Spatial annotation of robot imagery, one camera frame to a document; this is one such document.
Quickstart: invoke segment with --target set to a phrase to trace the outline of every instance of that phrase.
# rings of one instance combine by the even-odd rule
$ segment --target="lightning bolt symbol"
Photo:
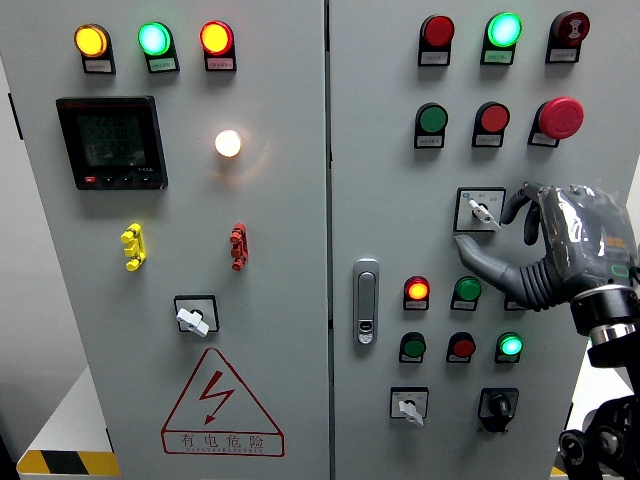
[[[222,408],[222,406],[226,403],[226,401],[229,400],[229,397],[233,395],[233,392],[235,392],[235,389],[234,389],[234,390],[225,390],[224,392],[211,393],[211,390],[213,389],[215,384],[218,383],[218,380],[220,380],[221,377],[222,377],[222,372],[220,370],[217,370],[216,373],[213,374],[213,377],[211,377],[211,380],[209,381],[207,388],[205,388],[204,392],[202,392],[202,395],[200,395],[199,400],[207,400],[209,398],[224,396],[224,398],[222,399],[222,402],[220,402],[220,405],[218,405],[218,408],[216,408],[211,415],[207,415],[207,418],[204,421],[205,425],[208,425],[215,420],[216,412],[218,412],[218,410]]]

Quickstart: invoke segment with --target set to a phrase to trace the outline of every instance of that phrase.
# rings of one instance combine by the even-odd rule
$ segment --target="white switch knob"
[[[176,319],[182,328],[188,329],[199,337],[206,337],[207,333],[209,333],[209,325],[202,321],[202,315],[198,312],[192,313],[181,308],[178,315],[176,315]]]
[[[416,427],[424,427],[422,415],[418,413],[418,411],[416,410],[416,406],[413,403],[403,402],[401,400],[400,402],[398,402],[398,406],[400,407],[400,412],[402,412],[404,418],[407,419],[407,422],[415,425]]]
[[[502,227],[498,222],[496,222],[496,219],[493,218],[493,215],[491,215],[491,212],[487,210],[487,207],[480,205],[473,198],[469,199],[469,206],[471,207],[471,210],[473,210],[473,214],[475,215],[475,217],[482,223],[486,223],[487,225],[489,225],[489,227],[491,227],[491,230],[493,230],[494,232],[502,230]]]

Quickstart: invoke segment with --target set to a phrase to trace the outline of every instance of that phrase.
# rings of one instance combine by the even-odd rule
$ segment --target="glowing light bulb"
[[[225,157],[235,157],[242,147],[242,139],[234,130],[224,130],[216,137],[216,150]]]

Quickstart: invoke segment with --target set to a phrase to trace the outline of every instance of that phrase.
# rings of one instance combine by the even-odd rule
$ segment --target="illuminated indicator light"
[[[447,113],[441,107],[427,107],[420,115],[420,126],[425,132],[439,132],[445,127],[446,124]]]
[[[522,351],[522,339],[513,333],[500,338],[500,351],[505,355],[517,355]]]
[[[509,123],[509,111],[502,105],[492,105],[482,112],[480,124],[487,132],[504,130]]]
[[[461,340],[453,346],[453,354],[456,357],[468,358],[476,351],[476,345],[471,340]]]
[[[424,277],[412,277],[405,282],[405,293],[412,300],[424,300],[429,296],[429,282]]]
[[[171,35],[161,23],[145,23],[138,32],[138,42],[147,55],[163,55],[171,46]]]
[[[78,27],[73,37],[76,48],[86,57],[100,57],[109,47],[107,36],[97,25]]]
[[[211,55],[224,55],[233,45],[233,33],[227,24],[214,20],[200,30],[200,42]]]
[[[500,13],[491,19],[487,28],[489,41],[496,47],[510,47],[518,41],[522,33],[520,17],[515,13]]]
[[[242,139],[234,130],[224,130],[216,137],[216,150],[225,157],[235,157],[242,147]]]
[[[629,278],[629,269],[624,265],[611,265],[611,273],[616,277]]]
[[[420,340],[409,340],[404,346],[404,353],[407,357],[421,357],[427,351],[427,346]]]
[[[465,277],[458,280],[455,286],[455,292],[458,297],[465,302],[473,302],[482,294],[482,287],[477,278]]]
[[[449,17],[438,15],[427,22],[424,39],[431,46],[443,47],[451,43],[454,32],[453,21]]]

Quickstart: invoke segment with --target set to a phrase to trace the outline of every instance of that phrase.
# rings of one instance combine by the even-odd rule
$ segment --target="high voltage warning triangle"
[[[165,453],[284,456],[284,434],[216,348],[205,350],[162,427]]]

